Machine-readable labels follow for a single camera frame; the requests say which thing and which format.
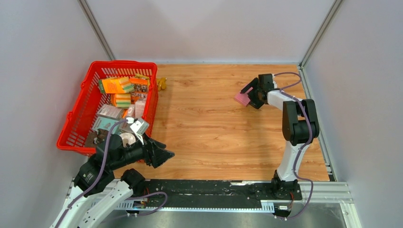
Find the pink paper box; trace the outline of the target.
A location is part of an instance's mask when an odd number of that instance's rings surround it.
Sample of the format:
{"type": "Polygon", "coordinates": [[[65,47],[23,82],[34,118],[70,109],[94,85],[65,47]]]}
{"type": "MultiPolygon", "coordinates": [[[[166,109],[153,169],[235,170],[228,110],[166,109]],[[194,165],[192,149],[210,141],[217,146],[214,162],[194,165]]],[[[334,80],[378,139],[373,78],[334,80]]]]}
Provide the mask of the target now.
{"type": "Polygon", "coordinates": [[[242,106],[248,106],[250,102],[250,98],[248,96],[248,92],[250,92],[253,87],[246,88],[244,87],[241,91],[235,95],[234,100],[241,104],[242,106]]]}

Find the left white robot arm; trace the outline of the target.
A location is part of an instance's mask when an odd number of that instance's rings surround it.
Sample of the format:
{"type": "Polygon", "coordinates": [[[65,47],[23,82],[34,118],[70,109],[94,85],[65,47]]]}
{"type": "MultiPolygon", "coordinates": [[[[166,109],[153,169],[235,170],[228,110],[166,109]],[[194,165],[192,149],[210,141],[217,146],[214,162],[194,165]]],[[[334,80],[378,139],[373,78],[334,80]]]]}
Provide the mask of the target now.
{"type": "Polygon", "coordinates": [[[174,156],[174,152],[167,150],[165,144],[146,135],[143,141],[127,144],[120,135],[112,134],[96,147],[95,154],[80,167],[73,180],[70,196],[51,227],[94,227],[126,198],[146,198],[145,177],[135,169],[128,169],[107,196],[90,208],[114,180],[115,170],[140,160],[158,168],[174,156]]]}

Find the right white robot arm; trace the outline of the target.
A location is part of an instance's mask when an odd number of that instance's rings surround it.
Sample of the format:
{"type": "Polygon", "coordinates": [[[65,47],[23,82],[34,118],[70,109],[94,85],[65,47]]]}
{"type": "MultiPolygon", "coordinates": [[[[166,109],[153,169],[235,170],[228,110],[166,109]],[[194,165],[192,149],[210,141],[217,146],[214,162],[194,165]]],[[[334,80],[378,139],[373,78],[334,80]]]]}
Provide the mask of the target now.
{"type": "Polygon", "coordinates": [[[277,74],[260,74],[244,86],[235,100],[243,106],[260,109],[270,105],[282,112],[282,134],[286,147],[282,162],[275,170],[271,181],[271,193],[277,199],[285,198],[296,191],[302,177],[298,171],[306,150],[319,136],[320,128],[315,101],[288,94],[286,86],[278,87],[277,74]]]}

